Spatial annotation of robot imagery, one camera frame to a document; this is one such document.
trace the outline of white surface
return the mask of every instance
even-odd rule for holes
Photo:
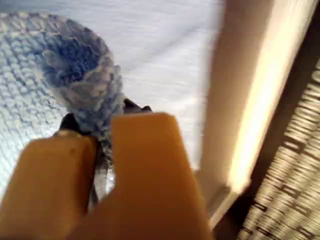
[[[197,165],[203,83],[221,1],[0,0],[0,10],[49,12],[77,20],[98,33],[122,68],[124,93],[140,105],[177,116],[192,166]],[[16,154],[11,162],[0,162],[1,191],[15,162]]]
[[[227,0],[198,180],[214,227],[251,173],[317,0]],[[229,195],[221,201],[221,189]]]

